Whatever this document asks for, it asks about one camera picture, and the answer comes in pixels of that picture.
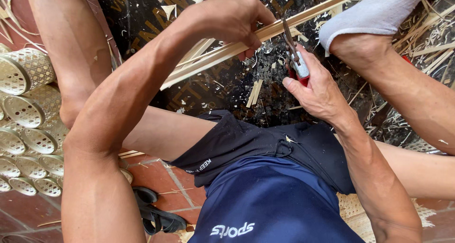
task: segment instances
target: hand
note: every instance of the hand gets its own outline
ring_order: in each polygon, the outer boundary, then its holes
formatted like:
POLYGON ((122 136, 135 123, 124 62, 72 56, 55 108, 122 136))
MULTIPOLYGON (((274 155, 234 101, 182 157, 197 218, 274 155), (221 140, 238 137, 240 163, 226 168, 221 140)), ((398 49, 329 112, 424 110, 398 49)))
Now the hand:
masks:
POLYGON ((252 57, 261 46, 254 34, 260 22, 264 25, 276 21, 273 13, 259 0, 206 0, 184 10, 197 22, 202 36, 224 43, 243 42, 248 49, 238 55, 241 61, 252 57))
POLYGON ((330 72, 302 45, 297 44, 297 51, 302 54, 310 71, 308 86, 304 87, 297 80, 285 77, 282 82, 284 87, 299 100, 307 112, 333 126, 338 122, 357 119, 356 112, 344 99, 330 72))

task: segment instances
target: navy blue shorts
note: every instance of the navy blue shorts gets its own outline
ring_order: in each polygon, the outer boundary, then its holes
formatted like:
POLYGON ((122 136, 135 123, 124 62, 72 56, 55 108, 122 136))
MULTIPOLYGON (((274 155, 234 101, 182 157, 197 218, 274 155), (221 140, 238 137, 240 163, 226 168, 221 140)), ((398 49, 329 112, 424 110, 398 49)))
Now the navy blue shorts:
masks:
POLYGON ((206 112, 199 118, 218 124, 179 158, 167 162, 194 175, 196 187, 209 186, 239 159, 273 156, 307 168, 336 192, 355 193, 343 147, 325 123, 259 128, 237 120, 227 110, 206 112))

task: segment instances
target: bare leg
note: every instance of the bare leg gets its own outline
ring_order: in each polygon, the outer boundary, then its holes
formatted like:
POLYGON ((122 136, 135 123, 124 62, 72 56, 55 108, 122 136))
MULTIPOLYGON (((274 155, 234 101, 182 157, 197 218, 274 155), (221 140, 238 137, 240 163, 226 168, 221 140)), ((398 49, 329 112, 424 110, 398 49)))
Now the bare leg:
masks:
MULTIPOLYGON (((71 128, 87 98, 111 73, 109 47, 86 0, 29 1, 57 73, 62 95, 60 116, 71 128)), ((149 106, 123 145, 171 161, 196 144, 214 125, 149 106)))
POLYGON ((343 34, 330 52, 378 90, 420 137, 455 154, 455 91, 409 64, 391 43, 391 36, 343 34))
MULTIPOLYGON (((59 78, 64 100, 60 114, 71 126, 88 96, 110 73, 105 37, 85 0, 30 2, 59 78), (68 48, 79 55, 72 55, 68 48), (97 64, 93 60, 96 54, 97 64)), ((173 160, 214 125, 206 120, 148 107, 142 120, 124 141, 124 146, 163 160, 173 160)), ((433 157, 383 143, 378 143, 378 146, 411 196, 455 199, 455 183, 451 183, 454 159, 433 157)))

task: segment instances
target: fingernail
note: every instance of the fingernail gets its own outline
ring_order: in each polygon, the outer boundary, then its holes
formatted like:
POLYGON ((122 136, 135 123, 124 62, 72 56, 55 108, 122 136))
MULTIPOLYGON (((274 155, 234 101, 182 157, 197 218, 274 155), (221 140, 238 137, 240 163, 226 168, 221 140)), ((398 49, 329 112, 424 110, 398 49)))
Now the fingernail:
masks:
POLYGON ((283 86, 287 88, 287 86, 292 82, 292 78, 285 77, 283 79, 283 86))

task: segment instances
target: bamboo shaving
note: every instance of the bamboo shaving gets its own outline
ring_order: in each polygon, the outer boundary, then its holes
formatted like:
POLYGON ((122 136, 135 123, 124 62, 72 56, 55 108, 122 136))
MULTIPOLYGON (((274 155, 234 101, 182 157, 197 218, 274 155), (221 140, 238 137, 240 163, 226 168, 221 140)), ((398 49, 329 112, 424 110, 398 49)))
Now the bamboo shaving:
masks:
POLYGON ((20 31, 18 31, 16 28, 14 28, 6 19, 4 18, 1 18, 2 21, 7 24, 11 29, 13 29, 19 36, 23 37, 26 41, 30 42, 32 45, 34 45, 35 47, 37 47, 39 50, 43 51, 44 53, 47 54, 47 51, 44 50, 43 48, 41 48, 39 45, 37 45, 35 42, 29 40, 26 36, 24 36, 22 33, 20 33, 20 31))
POLYGON ((13 14, 13 11, 11 11, 10 7, 11 7, 11 0, 8 0, 8 4, 5 2, 5 0, 1 0, 1 2, 3 3, 3 6, 5 7, 5 11, 6 13, 8 14, 9 18, 11 18, 11 20, 17 25, 17 27, 25 32, 25 33, 28 33, 30 35, 39 35, 38 33, 32 33, 30 31, 27 31, 25 30, 19 23, 19 21, 17 20, 16 16, 13 14))

